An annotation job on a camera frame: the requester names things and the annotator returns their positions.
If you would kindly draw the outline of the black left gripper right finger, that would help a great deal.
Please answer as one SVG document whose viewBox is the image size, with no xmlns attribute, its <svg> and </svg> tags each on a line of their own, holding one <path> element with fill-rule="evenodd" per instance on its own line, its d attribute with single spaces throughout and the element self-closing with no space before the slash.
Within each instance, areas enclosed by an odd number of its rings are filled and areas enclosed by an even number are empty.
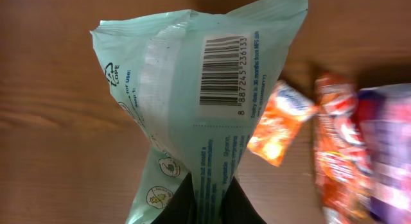
<svg viewBox="0 0 411 224">
<path fill-rule="evenodd" d="M 266 224 L 233 177 L 223 198 L 220 219 L 222 224 Z"/>
</svg>

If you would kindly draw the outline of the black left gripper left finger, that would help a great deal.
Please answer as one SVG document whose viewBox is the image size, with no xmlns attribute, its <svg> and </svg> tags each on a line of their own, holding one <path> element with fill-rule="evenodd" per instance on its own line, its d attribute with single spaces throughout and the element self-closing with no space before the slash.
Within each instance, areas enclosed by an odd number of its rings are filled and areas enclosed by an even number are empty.
<svg viewBox="0 0 411 224">
<path fill-rule="evenodd" d="M 191 173 L 188 173 L 165 209 L 152 224 L 195 224 L 197 208 Z"/>
</svg>

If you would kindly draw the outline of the orange tissue packet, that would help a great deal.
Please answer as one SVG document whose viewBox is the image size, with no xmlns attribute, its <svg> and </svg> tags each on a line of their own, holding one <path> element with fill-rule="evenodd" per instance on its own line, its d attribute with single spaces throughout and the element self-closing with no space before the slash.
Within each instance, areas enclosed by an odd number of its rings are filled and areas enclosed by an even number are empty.
<svg viewBox="0 0 411 224">
<path fill-rule="evenodd" d="M 306 96 L 279 80 L 247 148 L 273 166 L 280 166 L 302 124 L 318 112 Z"/>
</svg>

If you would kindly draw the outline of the orange red snack bar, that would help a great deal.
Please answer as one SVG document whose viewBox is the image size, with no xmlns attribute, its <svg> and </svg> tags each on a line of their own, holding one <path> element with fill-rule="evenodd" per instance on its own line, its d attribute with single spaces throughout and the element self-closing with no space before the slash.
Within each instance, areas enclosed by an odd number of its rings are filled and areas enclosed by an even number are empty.
<svg viewBox="0 0 411 224">
<path fill-rule="evenodd" d="M 327 223 L 368 222 L 371 163 L 352 120 L 358 100 L 353 84 L 338 74 L 315 80 L 315 183 Z"/>
</svg>

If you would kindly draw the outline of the mint green wipes packet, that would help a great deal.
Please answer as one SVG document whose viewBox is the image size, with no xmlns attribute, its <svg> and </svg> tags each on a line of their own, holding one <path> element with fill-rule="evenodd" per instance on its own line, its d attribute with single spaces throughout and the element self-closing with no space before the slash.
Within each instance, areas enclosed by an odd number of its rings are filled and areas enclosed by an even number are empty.
<svg viewBox="0 0 411 224">
<path fill-rule="evenodd" d="M 150 141 L 128 223 L 153 223 L 191 175 L 195 223 L 219 223 L 308 0 L 226 14 L 180 10 L 101 21 L 93 48 L 110 93 Z"/>
</svg>

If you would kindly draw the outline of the purple pink floral packet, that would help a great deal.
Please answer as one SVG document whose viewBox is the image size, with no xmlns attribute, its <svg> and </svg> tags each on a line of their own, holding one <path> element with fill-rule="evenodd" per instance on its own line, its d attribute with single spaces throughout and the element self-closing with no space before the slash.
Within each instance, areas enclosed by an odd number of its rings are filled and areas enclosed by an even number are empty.
<svg viewBox="0 0 411 224">
<path fill-rule="evenodd" d="M 371 160 L 371 213 L 410 223 L 410 84 L 361 89 L 356 122 Z"/>
</svg>

